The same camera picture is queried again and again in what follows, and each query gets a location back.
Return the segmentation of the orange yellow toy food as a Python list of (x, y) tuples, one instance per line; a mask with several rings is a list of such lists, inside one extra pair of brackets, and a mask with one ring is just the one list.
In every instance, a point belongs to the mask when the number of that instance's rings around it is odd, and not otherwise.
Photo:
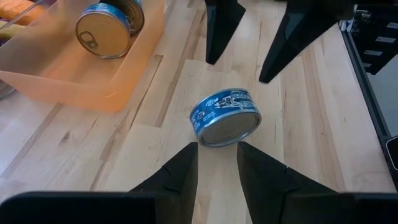
[[(0, 0), (0, 18), (12, 20), (33, 5), (34, 2), (30, 0)], [(36, 5), (16, 21), (16, 23), (27, 26), (45, 12), (46, 8), (43, 5)]]

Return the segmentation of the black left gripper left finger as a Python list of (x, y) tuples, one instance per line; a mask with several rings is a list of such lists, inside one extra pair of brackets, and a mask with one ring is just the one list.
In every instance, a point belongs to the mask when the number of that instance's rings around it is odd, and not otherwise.
[(127, 192), (35, 191), (0, 203), (0, 224), (191, 224), (198, 144)]

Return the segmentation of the yellow toy banana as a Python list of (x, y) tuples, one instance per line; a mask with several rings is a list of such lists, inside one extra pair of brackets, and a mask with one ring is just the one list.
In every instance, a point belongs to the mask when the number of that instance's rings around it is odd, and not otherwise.
[(10, 39), (18, 34), (20, 31), (25, 29), (25, 26), (19, 24), (12, 24), (9, 27), (2, 29), (2, 27), (6, 24), (7, 21), (0, 20), (0, 40)]

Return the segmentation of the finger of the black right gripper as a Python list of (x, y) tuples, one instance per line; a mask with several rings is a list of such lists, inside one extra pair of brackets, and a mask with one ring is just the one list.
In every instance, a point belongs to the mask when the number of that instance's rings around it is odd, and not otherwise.
[(205, 0), (206, 62), (214, 65), (223, 54), (246, 9), (238, 0)]
[(301, 51), (353, 16), (353, 0), (287, 0), (285, 14), (263, 63), (259, 81), (269, 83)]

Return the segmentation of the black equipment cart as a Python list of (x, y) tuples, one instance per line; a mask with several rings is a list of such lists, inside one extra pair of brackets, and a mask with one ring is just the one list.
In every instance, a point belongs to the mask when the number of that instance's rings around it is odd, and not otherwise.
[(398, 4), (359, 4), (351, 36), (365, 71), (376, 75), (398, 54)]

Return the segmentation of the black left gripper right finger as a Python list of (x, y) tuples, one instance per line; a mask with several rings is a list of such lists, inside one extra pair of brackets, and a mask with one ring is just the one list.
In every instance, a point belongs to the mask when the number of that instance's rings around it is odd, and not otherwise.
[(237, 163), (253, 224), (398, 224), (398, 194), (336, 192), (243, 141)]

